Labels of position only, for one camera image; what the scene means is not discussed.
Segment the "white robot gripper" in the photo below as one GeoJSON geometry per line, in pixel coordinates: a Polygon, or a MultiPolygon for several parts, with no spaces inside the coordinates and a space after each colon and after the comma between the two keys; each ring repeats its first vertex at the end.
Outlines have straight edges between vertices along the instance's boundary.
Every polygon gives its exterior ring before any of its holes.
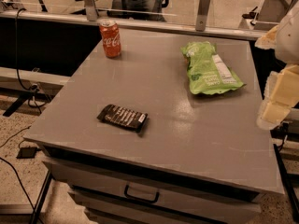
{"type": "Polygon", "coordinates": [[[299,3],[278,26],[255,42],[258,49],[275,49],[276,58],[287,64],[280,72],[271,71],[266,80],[257,125],[263,130],[276,128],[299,103],[299,3]]]}

